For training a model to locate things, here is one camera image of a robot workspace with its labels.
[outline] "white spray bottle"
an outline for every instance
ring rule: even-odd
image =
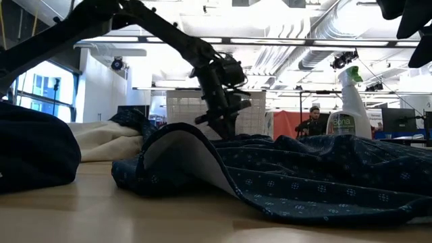
[[[371,139],[371,123],[356,89],[357,82],[363,81],[358,75],[358,66],[344,70],[338,79],[342,83],[343,105],[341,111],[329,116],[327,134],[352,134]]]

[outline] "person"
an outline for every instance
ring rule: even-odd
[[[319,108],[317,106],[309,109],[309,119],[303,121],[296,127],[297,133],[303,133],[302,136],[324,135],[327,124],[319,121]]]

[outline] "table surface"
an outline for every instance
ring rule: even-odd
[[[118,189],[110,163],[85,163],[67,186],[0,196],[1,242],[431,242],[430,225],[331,229],[266,221],[227,193],[209,189],[140,198]]]

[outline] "navy patterned cloth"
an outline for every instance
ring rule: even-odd
[[[148,121],[141,124],[141,153],[114,161],[112,175],[120,188],[142,196],[170,196],[206,180],[185,169],[193,160],[185,158],[201,154],[190,154],[194,143],[186,135],[192,135],[212,156],[202,161],[203,166],[209,161],[217,164],[229,185],[227,191],[272,219],[397,225],[431,215],[432,152],[422,148],[347,135],[301,140],[280,136],[276,141],[243,135],[234,141],[211,142],[188,124],[160,130]],[[177,138],[170,144],[169,137]]]

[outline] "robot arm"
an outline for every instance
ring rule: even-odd
[[[83,0],[55,26],[0,53],[0,93],[5,94],[15,78],[76,42],[137,24],[173,47],[194,69],[208,111],[195,123],[208,122],[223,139],[235,136],[238,111],[250,106],[241,101],[238,87],[245,75],[229,55],[220,56],[209,43],[188,36],[148,9],[139,0]]]

